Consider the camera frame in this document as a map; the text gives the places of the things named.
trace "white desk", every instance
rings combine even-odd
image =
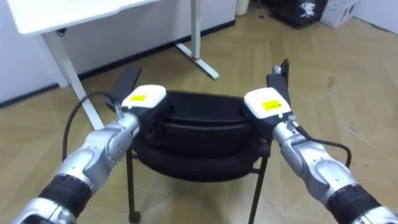
[[[8,0],[17,29],[24,35],[42,35],[63,74],[63,82],[73,87],[77,97],[82,99],[86,91],[63,47],[56,30],[112,16],[124,9],[160,0]],[[177,44],[198,66],[217,79],[218,73],[200,59],[200,0],[191,0],[192,41],[191,52],[183,44]],[[95,129],[104,125],[90,100],[83,104],[88,119]]]

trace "wooden floor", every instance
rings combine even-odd
[[[289,58],[290,94],[298,121],[317,138],[353,151],[353,175],[378,200],[398,211],[398,36],[352,19],[337,29],[314,24],[293,30],[258,9],[234,27],[203,38],[203,58],[219,71],[211,80],[176,49],[134,62],[139,85],[243,96],[264,87],[272,65]],[[87,92],[109,90],[123,68],[84,81]],[[0,223],[9,223],[38,195],[60,165],[62,133],[76,103],[72,89],[53,90],[0,110]],[[104,122],[114,115],[94,100]],[[91,126],[81,111],[70,151]],[[343,160],[340,149],[330,153]],[[247,223],[256,175],[218,184],[193,184],[134,162],[136,202],[143,224]],[[127,223],[125,162],[89,202],[79,223]],[[335,223],[307,193],[273,147],[255,223]]]

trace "black metal chair leg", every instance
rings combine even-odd
[[[254,217],[256,216],[257,206],[258,206],[259,199],[260,199],[262,182],[264,181],[264,176],[266,174],[267,162],[268,162],[268,157],[264,156],[264,157],[261,158],[259,176],[257,178],[256,190],[254,191],[253,203],[251,205],[249,224],[253,224],[254,223]]]
[[[136,211],[134,202],[134,172],[132,170],[132,149],[126,152],[127,191],[129,194],[129,223],[139,223],[141,215]]]

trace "black cable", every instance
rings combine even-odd
[[[317,142],[319,144],[325,144],[325,145],[328,145],[328,146],[335,146],[335,147],[339,147],[339,148],[344,149],[344,151],[346,151],[346,153],[347,153],[346,167],[349,168],[349,165],[351,165],[352,154],[351,154],[351,150],[347,146],[345,146],[343,144],[340,144],[340,143],[337,143],[337,142],[331,142],[331,141],[325,141],[325,140],[320,140],[320,139],[313,138],[301,126],[296,127],[296,130],[300,134],[302,134],[306,139],[308,139],[309,141]]]
[[[83,103],[87,100],[90,99],[92,96],[97,96],[97,95],[101,95],[101,96],[105,96],[107,98],[109,98],[111,101],[113,102],[117,102],[119,101],[119,99],[117,99],[115,96],[113,96],[112,94],[105,92],[105,91],[95,91],[92,93],[87,94],[86,96],[84,96],[79,103],[74,107],[74,109],[72,110],[72,112],[69,115],[68,121],[67,121],[67,125],[65,126],[65,130],[63,132],[63,139],[62,139],[62,162],[67,158],[67,146],[68,146],[68,136],[69,136],[69,130],[70,130],[70,126],[72,125],[72,121],[74,119],[74,117],[77,114],[77,111],[83,106]]]

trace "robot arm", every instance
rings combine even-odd
[[[166,89],[147,85],[135,89],[116,107],[117,120],[91,132],[70,154],[55,177],[31,200],[12,224],[75,224],[89,199],[104,185],[140,129],[163,110]]]
[[[289,103],[275,88],[261,88],[244,97],[246,113],[263,137],[273,136],[286,162],[340,224],[398,224],[398,216],[354,179],[348,168],[332,158],[322,144],[307,139]]]

